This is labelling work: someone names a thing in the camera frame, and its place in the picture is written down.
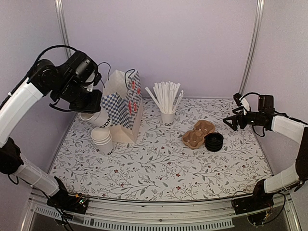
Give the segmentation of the white paper coffee cup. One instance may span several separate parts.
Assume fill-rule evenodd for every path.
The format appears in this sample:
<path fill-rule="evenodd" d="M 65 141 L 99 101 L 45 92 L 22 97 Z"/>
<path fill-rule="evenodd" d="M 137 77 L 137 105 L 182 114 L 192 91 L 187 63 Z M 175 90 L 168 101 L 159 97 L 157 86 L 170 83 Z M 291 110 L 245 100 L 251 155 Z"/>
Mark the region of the white paper coffee cup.
<path fill-rule="evenodd" d="M 111 126 L 112 123 L 111 117 L 103 108 L 99 112 L 93 114 L 80 113 L 80 118 L 81 120 L 86 121 L 100 128 L 107 128 Z"/>

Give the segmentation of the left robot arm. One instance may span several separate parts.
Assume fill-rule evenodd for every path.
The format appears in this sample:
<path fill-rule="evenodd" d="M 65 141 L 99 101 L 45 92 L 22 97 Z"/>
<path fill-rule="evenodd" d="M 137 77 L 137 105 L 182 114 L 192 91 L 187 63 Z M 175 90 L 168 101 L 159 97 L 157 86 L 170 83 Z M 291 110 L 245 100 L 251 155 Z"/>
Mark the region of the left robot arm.
<path fill-rule="evenodd" d="M 68 102 L 67 112 L 99 112 L 102 92 L 88 91 L 101 79 L 98 65 L 84 52 L 75 51 L 61 65 L 40 56 L 30 67 L 24 79 L 0 105 L 0 171 L 14 175 L 46 194 L 49 203 L 63 210 L 84 207 L 81 193 L 72 196 L 58 177 L 52 177 L 32 164 L 10 137 L 26 113 L 43 97 L 50 96 L 56 103 Z"/>

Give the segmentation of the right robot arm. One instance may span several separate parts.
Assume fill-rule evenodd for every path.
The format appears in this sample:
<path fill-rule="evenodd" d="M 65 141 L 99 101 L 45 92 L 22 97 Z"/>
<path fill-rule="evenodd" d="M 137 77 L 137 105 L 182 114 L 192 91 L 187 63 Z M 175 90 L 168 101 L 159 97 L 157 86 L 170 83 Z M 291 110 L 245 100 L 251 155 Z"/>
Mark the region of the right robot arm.
<path fill-rule="evenodd" d="M 282 190 L 298 191 L 308 181 L 308 124 L 276 111 L 272 95 L 257 94 L 257 110 L 252 111 L 246 99 L 249 95 L 234 94 L 237 108 L 223 122 L 234 131 L 250 125 L 252 128 L 261 127 L 264 131 L 279 134 L 279 140 L 270 138 L 268 141 L 273 141 L 274 147 L 283 156 L 290 151 L 293 159 L 288 168 L 256 183 L 253 196 L 249 198 L 249 206 L 259 210 L 274 194 Z"/>

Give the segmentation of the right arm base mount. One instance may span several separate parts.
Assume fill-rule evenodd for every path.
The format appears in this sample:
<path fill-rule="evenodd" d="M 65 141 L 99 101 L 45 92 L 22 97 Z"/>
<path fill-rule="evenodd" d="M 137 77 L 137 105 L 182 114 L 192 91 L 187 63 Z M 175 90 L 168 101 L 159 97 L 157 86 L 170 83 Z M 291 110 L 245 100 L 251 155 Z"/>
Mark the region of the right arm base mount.
<path fill-rule="evenodd" d="M 234 208 L 235 214 L 245 214 L 254 212 L 252 215 L 248 215 L 248 221 L 256 226 L 263 225 L 269 216 L 269 212 L 264 210 L 259 213 L 255 213 L 258 210 L 271 208 L 274 205 L 273 195 L 255 197 L 253 195 L 248 197 L 242 197 L 238 199 L 232 199 L 231 205 Z"/>

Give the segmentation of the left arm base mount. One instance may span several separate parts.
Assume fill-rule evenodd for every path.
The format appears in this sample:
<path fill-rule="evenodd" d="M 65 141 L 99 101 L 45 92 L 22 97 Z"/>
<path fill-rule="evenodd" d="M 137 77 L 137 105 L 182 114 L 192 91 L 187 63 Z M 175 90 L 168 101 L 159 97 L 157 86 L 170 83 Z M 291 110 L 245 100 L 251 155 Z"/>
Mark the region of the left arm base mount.
<path fill-rule="evenodd" d="M 86 214 L 89 198 L 81 193 L 70 195 L 65 191 L 58 191 L 54 196 L 48 197 L 47 205 L 59 210 Z"/>

